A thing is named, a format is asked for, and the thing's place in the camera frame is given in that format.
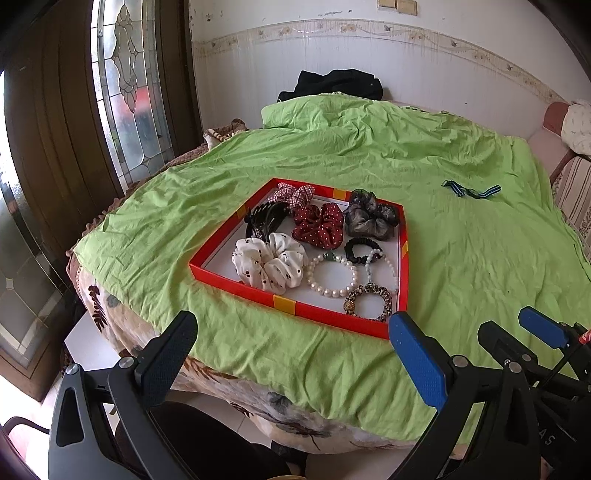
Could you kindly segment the grey sheer scrunchie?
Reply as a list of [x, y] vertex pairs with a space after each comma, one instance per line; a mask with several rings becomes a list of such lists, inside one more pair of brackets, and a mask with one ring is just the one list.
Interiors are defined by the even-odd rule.
[[373, 192], [356, 189], [351, 193], [344, 212], [345, 230], [349, 237], [368, 237], [388, 241], [400, 224], [394, 206], [379, 202]]

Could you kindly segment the pink plaid scrunchie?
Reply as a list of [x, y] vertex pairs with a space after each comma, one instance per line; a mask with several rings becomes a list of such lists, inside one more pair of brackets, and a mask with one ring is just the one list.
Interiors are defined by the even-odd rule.
[[277, 185], [276, 191], [270, 195], [270, 202], [286, 203], [288, 210], [294, 213], [301, 208], [307, 207], [314, 197], [315, 188], [310, 184], [296, 187], [287, 183]]

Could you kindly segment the floral blanket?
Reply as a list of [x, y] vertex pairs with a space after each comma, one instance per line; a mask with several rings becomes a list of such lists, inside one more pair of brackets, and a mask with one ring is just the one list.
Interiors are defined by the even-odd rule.
[[[105, 290], [81, 266], [73, 251], [67, 256], [67, 274], [94, 321], [95, 331], [119, 356], [138, 354], [156, 335], [154, 327]], [[342, 454], [361, 449], [409, 449], [414, 445], [325, 419], [266, 386], [218, 372], [192, 355], [184, 361], [172, 388], [222, 400], [245, 415], [267, 439], [305, 453]]]

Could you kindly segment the red white tray box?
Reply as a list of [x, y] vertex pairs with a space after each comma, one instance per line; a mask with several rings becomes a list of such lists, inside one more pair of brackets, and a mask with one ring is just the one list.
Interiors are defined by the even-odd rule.
[[339, 213], [353, 200], [353, 192], [324, 185], [312, 185], [311, 227], [318, 234], [337, 236], [337, 245], [324, 251], [294, 239], [291, 217], [280, 218], [265, 239], [253, 237], [245, 221], [266, 206], [280, 188], [301, 193], [307, 183], [270, 179], [214, 231], [189, 262], [193, 277], [283, 313], [338, 327], [351, 332], [386, 339], [392, 313], [408, 307], [408, 232], [402, 205], [387, 200], [378, 203], [394, 209], [399, 223], [391, 239], [377, 250], [381, 257], [371, 277], [392, 275], [392, 280], [363, 284], [363, 266], [353, 265], [342, 251], [345, 226]]

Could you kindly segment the striped sofa cushion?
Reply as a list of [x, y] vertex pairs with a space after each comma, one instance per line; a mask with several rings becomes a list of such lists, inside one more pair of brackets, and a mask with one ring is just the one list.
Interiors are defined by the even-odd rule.
[[570, 159], [552, 185], [554, 202], [565, 221], [579, 236], [584, 254], [590, 260], [591, 169], [581, 156]]

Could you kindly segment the black thin scrunchie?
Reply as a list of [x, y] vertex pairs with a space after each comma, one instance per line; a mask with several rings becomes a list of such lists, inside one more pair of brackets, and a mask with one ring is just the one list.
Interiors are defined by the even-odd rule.
[[370, 238], [356, 237], [345, 245], [346, 259], [353, 265], [374, 263], [384, 256], [382, 247]]

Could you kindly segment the white cherry scrunchie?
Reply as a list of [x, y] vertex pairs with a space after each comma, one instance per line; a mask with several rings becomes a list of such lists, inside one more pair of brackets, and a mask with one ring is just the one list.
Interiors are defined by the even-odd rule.
[[243, 284], [276, 295], [301, 285], [308, 254], [287, 234], [271, 233], [269, 241], [245, 238], [236, 241], [231, 256]]

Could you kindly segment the blue striped watch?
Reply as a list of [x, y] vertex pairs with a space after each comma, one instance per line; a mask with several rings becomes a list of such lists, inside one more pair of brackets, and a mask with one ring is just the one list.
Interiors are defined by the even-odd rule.
[[459, 198], [470, 197], [477, 200], [488, 199], [502, 191], [500, 185], [494, 185], [484, 191], [478, 191], [473, 188], [465, 187], [454, 180], [446, 180], [442, 183], [442, 186], [450, 189]]

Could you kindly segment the red polka dot scrunchie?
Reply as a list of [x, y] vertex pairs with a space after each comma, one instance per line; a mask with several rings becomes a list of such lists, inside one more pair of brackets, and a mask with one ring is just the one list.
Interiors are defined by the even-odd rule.
[[344, 240], [344, 215], [338, 204], [308, 205], [294, 213], [291, 236], [322, 250], [335, 250]]

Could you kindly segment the black hair claw clip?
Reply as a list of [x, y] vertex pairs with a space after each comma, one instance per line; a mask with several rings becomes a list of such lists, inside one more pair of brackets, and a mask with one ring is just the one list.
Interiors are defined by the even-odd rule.
[[276, 232], [283, 220], [290, 214], [287, 202], [269, 201], [249, 210], [245, 215], [245, 237], [268, 242], [270, 234]]

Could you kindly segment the white patterned pillow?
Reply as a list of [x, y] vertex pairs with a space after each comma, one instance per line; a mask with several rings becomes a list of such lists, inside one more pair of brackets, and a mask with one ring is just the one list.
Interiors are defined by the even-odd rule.
[[591, 156], [591, 104], [579, 100], [568, 106], [565, 114], [561, 138], [577, 155]]

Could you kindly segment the brown patterned pillow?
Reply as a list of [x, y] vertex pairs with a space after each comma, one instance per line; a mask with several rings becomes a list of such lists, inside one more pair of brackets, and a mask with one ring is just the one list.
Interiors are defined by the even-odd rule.
[[211, 151], [215, 146], [245, 131], [247, 131], [245, 122], [239, 118], [233, 119], [225, 126], [208, 128], [204, 132], [204, 141], [207, 145], [207, 150]]

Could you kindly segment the wooden glass door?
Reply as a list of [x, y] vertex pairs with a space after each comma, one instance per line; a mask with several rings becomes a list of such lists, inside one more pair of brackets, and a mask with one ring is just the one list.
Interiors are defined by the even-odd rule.
[[67, 252], [195, 148], [185, 1], [1, 5], [1, 375], [42, 401], [82, 306]]

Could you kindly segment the black clothing on bed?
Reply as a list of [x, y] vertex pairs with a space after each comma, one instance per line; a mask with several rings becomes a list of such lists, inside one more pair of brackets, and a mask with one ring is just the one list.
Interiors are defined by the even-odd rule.
[[325, 75], [301, 71], [294, 90], [281, 91], [277, 101], [324, 93], [342, 93], [369, 100], [382, 100], [384, 97], [382, 83], [376, 76], [356, 69], [346, 69], [332, 70]]

